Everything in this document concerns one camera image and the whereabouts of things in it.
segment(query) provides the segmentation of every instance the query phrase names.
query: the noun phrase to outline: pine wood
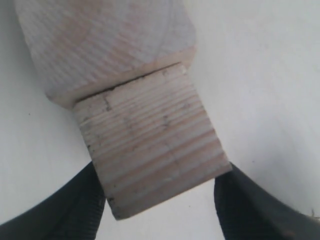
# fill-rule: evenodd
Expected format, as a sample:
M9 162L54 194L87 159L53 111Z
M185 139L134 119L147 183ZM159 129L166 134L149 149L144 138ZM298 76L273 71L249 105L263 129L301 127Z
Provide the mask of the pine wood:
M15 0L46 95L75 101L161 68L190 65L196 35L180 0Z
M231 169L181 64L92 96L73 111L117 219Z

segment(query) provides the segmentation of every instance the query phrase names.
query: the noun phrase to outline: wooden block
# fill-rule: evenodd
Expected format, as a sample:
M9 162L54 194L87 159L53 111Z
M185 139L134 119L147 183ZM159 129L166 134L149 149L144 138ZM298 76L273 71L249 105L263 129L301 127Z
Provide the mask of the wooden block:
M116 219L231 169L181 64L92 96L73 110Z
M70 108L161 68L191 63L196 35L180 0L15 0L46 95Z

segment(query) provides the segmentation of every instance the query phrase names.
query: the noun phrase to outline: wood grain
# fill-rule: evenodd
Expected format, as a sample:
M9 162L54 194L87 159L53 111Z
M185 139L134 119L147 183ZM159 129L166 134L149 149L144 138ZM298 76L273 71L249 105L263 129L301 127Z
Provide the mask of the wood grain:
M46 95L63 107L161 68L191 63L180 0L15 0Z
M74 113L117 219L231 169L181 64L83 100Z

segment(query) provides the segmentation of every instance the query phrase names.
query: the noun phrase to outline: light wood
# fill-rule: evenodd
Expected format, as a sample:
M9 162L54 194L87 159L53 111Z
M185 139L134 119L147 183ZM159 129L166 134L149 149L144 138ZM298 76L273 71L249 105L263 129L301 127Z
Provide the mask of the light wood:
M181 64L83 100L74 113L117 219L231 169Z
M46 95L77 100L191 63L195 30L180 0L15 0Z

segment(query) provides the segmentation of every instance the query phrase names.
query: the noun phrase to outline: white wall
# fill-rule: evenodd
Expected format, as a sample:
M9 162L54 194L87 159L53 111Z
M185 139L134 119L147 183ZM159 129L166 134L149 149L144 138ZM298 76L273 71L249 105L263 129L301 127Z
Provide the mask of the white wall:
M198 36L189 73L230 160L284 203L320 215L320 4L184 2ZM72 115L39 87L11 0L0 0L0 114L3 223L90 160ZM97 239L222 240L212 190L210 181L119 222L106 207Z

